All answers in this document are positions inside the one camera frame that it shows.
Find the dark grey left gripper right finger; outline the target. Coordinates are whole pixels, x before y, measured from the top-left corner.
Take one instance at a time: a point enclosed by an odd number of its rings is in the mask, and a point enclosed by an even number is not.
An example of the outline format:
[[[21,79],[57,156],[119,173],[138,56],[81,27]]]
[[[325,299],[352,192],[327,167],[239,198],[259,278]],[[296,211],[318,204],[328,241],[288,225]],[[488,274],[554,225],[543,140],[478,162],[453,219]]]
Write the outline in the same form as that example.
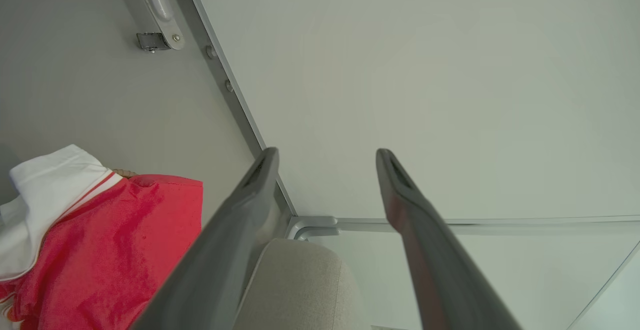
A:
[[[498,294],[389,150],[375,166],[387,221],[400,234],[425,330],[519,330]]]

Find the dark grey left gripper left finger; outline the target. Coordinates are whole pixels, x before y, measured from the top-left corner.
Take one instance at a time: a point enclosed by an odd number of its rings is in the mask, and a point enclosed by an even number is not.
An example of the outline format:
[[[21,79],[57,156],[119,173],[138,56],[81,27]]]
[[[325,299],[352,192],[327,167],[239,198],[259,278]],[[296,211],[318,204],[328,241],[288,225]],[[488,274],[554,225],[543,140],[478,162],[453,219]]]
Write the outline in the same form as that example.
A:
[[[266,148],[157,291],[133,330],[231,330],[258,230],[274,197],[279,151]]]

